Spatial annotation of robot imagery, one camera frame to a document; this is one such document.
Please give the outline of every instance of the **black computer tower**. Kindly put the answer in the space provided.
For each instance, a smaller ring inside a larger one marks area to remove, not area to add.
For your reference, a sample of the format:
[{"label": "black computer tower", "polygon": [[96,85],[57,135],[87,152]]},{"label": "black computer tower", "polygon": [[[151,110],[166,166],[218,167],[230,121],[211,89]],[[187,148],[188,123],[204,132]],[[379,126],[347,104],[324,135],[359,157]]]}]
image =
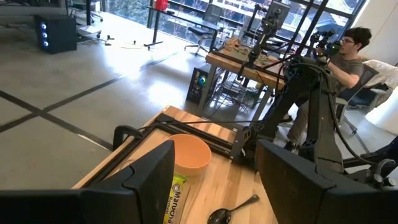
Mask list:
[{"label": "black computer tower", "polygon": [[66,15],[35,15],[37,45],[56,54],[77,48],[76,19]]},{"label": "black computer tower", "polygon": [[[187,93],[188,101],[191,101],[192,103],[195,103],[195,104],[199,104],[201,94],[204,89],[205,82],[211,81],[211,80],[207,80],[207,77],[208,77],[208,74],[210,71],[210,67],[211,67],[211,65],[208,64],[208,65],[202,66],[200,68],[193,69],[191,82],[189,84],[189,89],[188,89],[188,93]],[[213,79],[213,82],[211,83],[210,91],[209,91],[208,98],[206,99],[206,101],[208,101],[209,98],[214,93],[217,81],[220,79],[221,74],[223,72],[224,71],[221,69],[216,70],[215,77]]]}]

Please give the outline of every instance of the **glasses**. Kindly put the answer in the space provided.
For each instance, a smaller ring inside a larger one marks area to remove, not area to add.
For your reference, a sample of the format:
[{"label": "glasses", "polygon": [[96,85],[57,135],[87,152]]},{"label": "glasses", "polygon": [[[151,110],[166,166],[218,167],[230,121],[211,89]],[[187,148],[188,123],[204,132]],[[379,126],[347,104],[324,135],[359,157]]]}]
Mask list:
[{"label": "glasses", "polygon": [[343,44],[345,44],[345,43],[354,43],[354,41],[348,40],[348,39],[341,39],[341,40],[340,40],[340,43],[343,45]]}]

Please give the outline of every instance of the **orange bowl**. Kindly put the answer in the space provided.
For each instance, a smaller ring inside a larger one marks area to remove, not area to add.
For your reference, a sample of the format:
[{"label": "orange bowl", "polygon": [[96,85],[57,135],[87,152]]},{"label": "orange bowl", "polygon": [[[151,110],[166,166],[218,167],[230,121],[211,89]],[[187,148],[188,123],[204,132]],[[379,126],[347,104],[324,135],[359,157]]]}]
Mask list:
[{"label": "orange bowl", "polygon": [[193,176],[200,175],[206,169],[211,159],[211,150],[202,139],[191,134],[175,134],[169,140],[174,140],[174,172]]}]

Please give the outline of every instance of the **red object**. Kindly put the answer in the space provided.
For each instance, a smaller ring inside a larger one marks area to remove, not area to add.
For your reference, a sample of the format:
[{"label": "red object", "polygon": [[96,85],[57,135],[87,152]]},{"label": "red object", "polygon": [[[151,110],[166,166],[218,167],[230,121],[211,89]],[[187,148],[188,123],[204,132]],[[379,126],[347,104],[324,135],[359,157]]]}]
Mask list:
[{"label": "red object", "polygon": [[168,1],[169,0],[156,0],[155,9],[157,9],[157,10],[166,10]]}]

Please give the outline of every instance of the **gray t-shirt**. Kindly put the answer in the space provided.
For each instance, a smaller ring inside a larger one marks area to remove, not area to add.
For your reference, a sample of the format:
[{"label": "gray t-shirt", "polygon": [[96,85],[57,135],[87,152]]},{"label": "gray t-shirt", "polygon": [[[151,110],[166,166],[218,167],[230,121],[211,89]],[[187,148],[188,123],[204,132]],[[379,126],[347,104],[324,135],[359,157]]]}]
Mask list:
[{"label": "gray t-shirt", "polygon": [[[336,55],[334,55],[330,59],[330,62],[348,74],[353,74],[353,75],[357,75],[357,76],[361,77],[361,75],[364,72],[363,64],[361,63],[361,61],[359,59],[345,60],[340,53],[337,53]],[[346,87],[343,84],[338,82],[338,84],[337,84],[338,93],[341,92],[342,90],[344,90],[345,88]]]}]

